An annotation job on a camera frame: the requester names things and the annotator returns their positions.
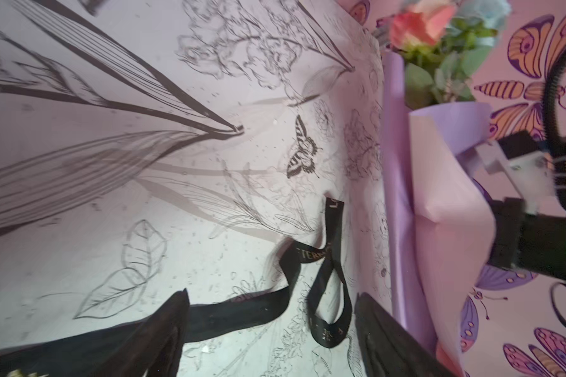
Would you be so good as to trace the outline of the purple pink wrapping paper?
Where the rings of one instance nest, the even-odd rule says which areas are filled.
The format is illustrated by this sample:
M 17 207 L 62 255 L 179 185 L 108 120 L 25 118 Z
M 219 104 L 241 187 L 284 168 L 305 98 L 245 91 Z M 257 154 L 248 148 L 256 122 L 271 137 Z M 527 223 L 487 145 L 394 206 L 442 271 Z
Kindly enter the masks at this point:
M 464 375 L 461 312 L 495 238 L 495 218 L 465 167 L 487 139 L 491 107 L 409 110 L 404 63 L 383 56 L 380 159 L 394 318 L 455 376 Z

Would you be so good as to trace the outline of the white fake flower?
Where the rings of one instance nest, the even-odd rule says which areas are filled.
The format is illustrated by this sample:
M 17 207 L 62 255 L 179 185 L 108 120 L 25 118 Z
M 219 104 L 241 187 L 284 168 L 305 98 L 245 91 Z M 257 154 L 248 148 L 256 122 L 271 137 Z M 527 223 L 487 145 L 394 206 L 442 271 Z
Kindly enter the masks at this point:
M 461 1 L 457 15 L 481 20 L 485 28 L 501 31 L 511 13 L 512 6 L 507 0 L 468 0 Z

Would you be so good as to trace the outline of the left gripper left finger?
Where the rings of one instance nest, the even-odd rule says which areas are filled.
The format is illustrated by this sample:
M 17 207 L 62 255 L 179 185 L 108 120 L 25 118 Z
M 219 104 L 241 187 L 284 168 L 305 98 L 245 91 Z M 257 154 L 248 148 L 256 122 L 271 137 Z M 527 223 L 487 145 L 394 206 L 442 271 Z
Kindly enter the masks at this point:
M 91 375 L 177 375 L 189 312 L 188 292 L 174 293 Z

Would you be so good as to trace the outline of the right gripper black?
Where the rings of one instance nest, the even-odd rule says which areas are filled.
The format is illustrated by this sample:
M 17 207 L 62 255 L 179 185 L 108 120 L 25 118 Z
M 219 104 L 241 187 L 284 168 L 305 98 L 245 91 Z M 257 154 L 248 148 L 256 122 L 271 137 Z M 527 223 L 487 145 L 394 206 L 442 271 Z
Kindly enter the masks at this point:
M 488 204 L 495 217 L 495 239 L 487 264 L 566 282 L 566 218 L 529 214 L 517 198 Z

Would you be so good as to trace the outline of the orange pink fake rose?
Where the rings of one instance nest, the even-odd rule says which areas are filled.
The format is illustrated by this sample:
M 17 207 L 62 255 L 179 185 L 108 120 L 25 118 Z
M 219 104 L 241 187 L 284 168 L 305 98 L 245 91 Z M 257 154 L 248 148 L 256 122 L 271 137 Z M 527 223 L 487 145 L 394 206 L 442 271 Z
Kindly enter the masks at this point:
M 391 45 L 398 50 L 435 46 L 457 10 L 453 1 L 421 0 L 406 5 L 391 19 Z

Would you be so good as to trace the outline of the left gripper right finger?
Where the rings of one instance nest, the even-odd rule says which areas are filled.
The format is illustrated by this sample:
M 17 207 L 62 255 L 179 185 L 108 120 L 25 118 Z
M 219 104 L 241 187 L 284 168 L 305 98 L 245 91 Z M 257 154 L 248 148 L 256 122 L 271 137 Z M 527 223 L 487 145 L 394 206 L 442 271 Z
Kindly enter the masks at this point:
M 357 297 L 355 326 L 368 377 L 454 375 L 366 293 Z

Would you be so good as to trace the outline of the black printed ribbon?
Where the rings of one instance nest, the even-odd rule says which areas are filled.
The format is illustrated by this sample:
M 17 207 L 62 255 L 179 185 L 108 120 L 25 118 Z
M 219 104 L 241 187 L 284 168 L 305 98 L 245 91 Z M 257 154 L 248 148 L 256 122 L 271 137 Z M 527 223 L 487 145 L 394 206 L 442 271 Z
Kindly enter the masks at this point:
M 239 302 L 190 305 L 184 345 L 278 319 L 291 302 L 301 266 L 312 262 L 322 265 L 306 298 L 308 327 L 321 346 L 333 348 L 339 345 L 352 321 L 352 300 L 348 290 L 343 290 L 342 312 L 335 322 L 319 317 L 317 309 L 333 274 L 342 283 L 346 281 L 341 265 L 343 213 L 343 202 L 331 198 L 325 201 L 325 247 L 317 249 L 298 241 L 289 244 L 279 259 L 287 287 Z M 0 355 L 0 376 L 92 376 L 91 372 L 122 347 L 149 317 L 5 353 Z

